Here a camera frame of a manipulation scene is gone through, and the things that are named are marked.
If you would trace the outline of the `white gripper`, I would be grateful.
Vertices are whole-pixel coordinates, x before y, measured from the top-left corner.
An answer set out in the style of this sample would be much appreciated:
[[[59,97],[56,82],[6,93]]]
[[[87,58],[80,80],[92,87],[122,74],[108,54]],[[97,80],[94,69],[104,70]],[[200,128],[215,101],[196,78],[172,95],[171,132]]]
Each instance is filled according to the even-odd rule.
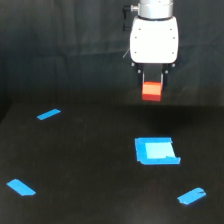
[[[177,59],[179,32],[177,19],[143,20],[135,17],[130,32],[130,57],[136,65],[138,85],[144,83],[144,64],[171,64]],[[168,70],[161,73],[161,86],[165,89]]]

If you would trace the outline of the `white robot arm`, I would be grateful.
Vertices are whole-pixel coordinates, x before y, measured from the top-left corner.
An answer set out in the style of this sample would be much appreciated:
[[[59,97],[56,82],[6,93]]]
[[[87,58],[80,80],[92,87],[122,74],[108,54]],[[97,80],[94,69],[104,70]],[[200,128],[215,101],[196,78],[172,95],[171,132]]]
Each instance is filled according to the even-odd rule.
[[[167,84],[169,67],[178,58],[179,32],[173,15],[174,0],[139,0],[137,5],[125,5],[123,16],[136,12],[132,25],[123,25],[130,32],[128,52],[142,83]]]

